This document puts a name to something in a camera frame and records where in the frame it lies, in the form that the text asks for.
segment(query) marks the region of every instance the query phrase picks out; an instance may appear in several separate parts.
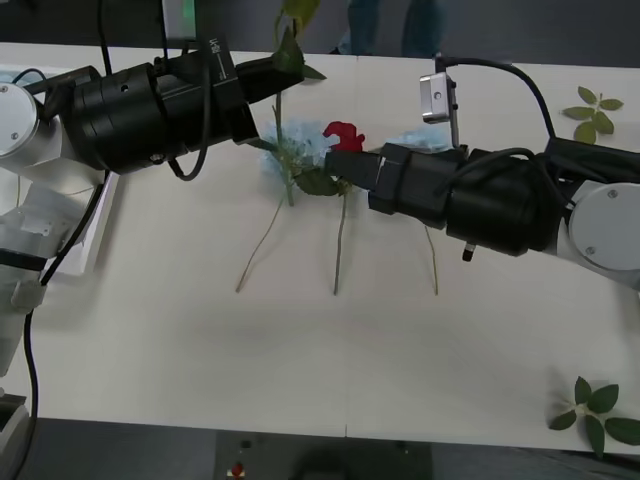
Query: flower stem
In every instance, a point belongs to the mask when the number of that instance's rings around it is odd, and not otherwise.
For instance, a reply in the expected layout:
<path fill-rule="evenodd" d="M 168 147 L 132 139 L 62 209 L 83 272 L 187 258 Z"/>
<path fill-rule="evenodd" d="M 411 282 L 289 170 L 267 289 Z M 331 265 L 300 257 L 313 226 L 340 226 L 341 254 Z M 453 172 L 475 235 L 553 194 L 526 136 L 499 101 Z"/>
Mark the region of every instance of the flower stem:
<path fill-rule="evenodd" d="M 290 178 L 291 175 L 287 174 L 287 180 L 285 181 L 285 188 L 287 189 L 287 201 L 289 202 L 289 206 L 293 207 L 295 203 L 293 202 L 293 184 L 291 183 Z"/>
<path fill-rule="evenodd" d="M 342 232 L 344 230 L 344 221 L 347 217 L 347 196 L 342 196 L 342 217 L 340 217 L 340 230 L 338 231 L 338 254 L 336 255 L 336 278 L 333 282 L 333 294 L 338 295 L 338 286 L 340 283 L 340 260 L 342 258 Z"/>
<path fill-rule="evenodd" d="M 429 245 L 431 246 L 431 260 L 433 262 L 433 278 L 435 282 L 433 285 L 433 290 L 437 297 L 438 291 L 439 291 L 439 285 L 438 285 L 438 264 L 436 263 L 436 247 L 433 245 L 433 241 L 431 240 L 431 234 L 429 233 L 429 229 L 427 228 L 426 225 L 424 227 L 424 231 L 427 232 L 427 238 L 429 239 Z"/>
<path fill-rule="evenodd" d="M 240 290 L 242 290 L 242 287 L 244 286 L 245 278 L 247 277 L 247 274 L 249 273 L 249 267 L 251 267 L 251 262 L 253 261 L 253 257 L 256 256 L 256 253 L 258 253 L 258 250 L 260 249 L 260 247 L 262 246 L 264 241 L 267 239 L 267 236 L 269 235 L 269 232 L 271 232 L 271 229 L 273 228 L 273 224 L 276 223 L 276 218 L 278 217 L 278 213 L 280 213 L 280 208 L 282 207 L 282 203 L 283 202 L 284 202 L 284 196 L 280 199 L 280 203 L 278 204 L 278 208 L 276 209 L 276 213 L 273 215 L 273 218 L 271 219 L 271 223 L 269 224 L 269 228 L 267 228 L 267 231 L 265 232 L 264 236 L 262 237 L 262 240 L 260 240 L 260 243 L 258 243 L 258 246 L 255 248 L 255 250 L 251 254 L 251 257 L 249 258 L 249 261 L 247 262 L 247 266 L 245 267 L 244 272 L 242 272 L 242 276 L 240 277 L 240 281 L 238 282 L 238 285 L 236 286 L 236 293 L 240 293 Z"/>

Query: blue flower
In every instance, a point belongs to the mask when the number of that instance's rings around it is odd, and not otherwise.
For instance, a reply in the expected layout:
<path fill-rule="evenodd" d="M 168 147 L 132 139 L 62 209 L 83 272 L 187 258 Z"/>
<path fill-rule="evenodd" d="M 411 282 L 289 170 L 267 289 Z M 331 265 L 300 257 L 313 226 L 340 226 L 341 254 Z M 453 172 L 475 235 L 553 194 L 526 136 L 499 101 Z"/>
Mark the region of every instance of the blue flower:
<path fill-rule="evenodd" d="M 325 138 L 322 134 L 323 127 L 320 122 L 305 122 L 291 119 L 283 122 L 282 143 L 283 149 L 289 154 L 294 165 L 299 167 L 322 167 L 324 158 L 331 147 L 340 143 L 336 135 Z M 266 141 L 278 143 L 276 125 L 269 123 L 262 135 Z M 263 171 L 283 177 L 282 165 L 270 152 L 265 152 L 261 159 Z"/>
<path fill-rule="evenodd" d="M 441 128 L 429 125 L 405 132 L 399 137 L 387 140 L 387 143 L 423 148 L 430 152 L 441 152 L 451 148 L 451 140 L 447 134 Z"/>

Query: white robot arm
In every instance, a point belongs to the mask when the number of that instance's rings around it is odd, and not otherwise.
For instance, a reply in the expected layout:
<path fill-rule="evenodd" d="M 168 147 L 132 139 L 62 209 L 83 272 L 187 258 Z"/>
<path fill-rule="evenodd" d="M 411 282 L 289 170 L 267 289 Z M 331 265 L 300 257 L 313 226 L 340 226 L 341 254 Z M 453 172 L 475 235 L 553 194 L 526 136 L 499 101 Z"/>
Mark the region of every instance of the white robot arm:
<path fill-rule="evenodd" d="M 549 133 L 544 152 L 459 145 L 457 86 L 446 73 L 459 64 L 498 68 L 529 86 Z M 420 92 L 423 121 L 450 122 L 452 149 L 387 144 L 379 154 L 331 152 L 330 173 L 368 190 L 373 210 L 446 228 L 467 242 L 465 261 L 476 246 L 512 256 L 531 249 L 640 290 L 640 154 L 558 138 L 537 86 L 512 65 L 440 57 Z"/>

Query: table surface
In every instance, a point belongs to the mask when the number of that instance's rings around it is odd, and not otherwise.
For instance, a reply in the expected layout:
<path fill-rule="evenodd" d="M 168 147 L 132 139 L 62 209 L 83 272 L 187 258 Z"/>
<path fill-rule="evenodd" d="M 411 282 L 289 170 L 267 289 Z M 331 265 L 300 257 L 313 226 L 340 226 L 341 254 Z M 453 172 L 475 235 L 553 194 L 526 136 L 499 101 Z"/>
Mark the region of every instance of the table surface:
<path fill-rule="evenodd" d="M 115 68 L 157 52 L 112 49 Z M 256 54 L 234 54 L 237 62 Z M 309 56 L 328 80 L 288 91 L 285 116 L 355 123 L 366 146 L 421 125 L 425 60 Z M 90 47 L 0 44 L 0 63 L 99 66 Z M 640 70 L 523 65 L 560 135 L 584 85 L 622 99 L 608 144 L 640 146 Z M 463 143 L 541 151 L 536 104 L 515 77 L 483 68 L 458 82 Z M 252 107 L 262 128 L 271 100 Z M 193 156 L 183 160 L 189 168 Z M 616 410 L 640 417 L 640 305 L 635 292 L 538 253 L 520 258 L 434 232 L 433 293 L 423 227 L 351 202 L 340 295 L 331 294 L 337 198 L 285 208 L 241 294 L 235 284 L 280 193 L 259 152 L 210 149 L 202 175 L 168 167 L 121 179 L 98 259 L 80 285 L 54 283 L 34 317 L 41 414 L 296 434 L 588 448 L 547 416 L 578 375 L 617 382 Z M 2 386 L 29 392 L 18 354 Z M 611 452 L 634 452 L 608 440 Z"/>

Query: jeans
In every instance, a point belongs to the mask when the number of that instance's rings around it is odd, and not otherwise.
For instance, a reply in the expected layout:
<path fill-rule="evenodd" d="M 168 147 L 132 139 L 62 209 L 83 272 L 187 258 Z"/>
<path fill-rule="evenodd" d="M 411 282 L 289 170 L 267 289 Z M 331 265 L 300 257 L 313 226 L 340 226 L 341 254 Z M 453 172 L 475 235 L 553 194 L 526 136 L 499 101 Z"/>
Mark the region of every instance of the jeans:
<path fill-rule="evenodd" d="M 349 30 L 338 45 L 343 55 L 371 55 L 378 31 L 380 0 L 351 0 Z M 440 49 L 443 12 L 438 0 L 411 0 L 404 22 L 402 56 L 432 58 Z"/>

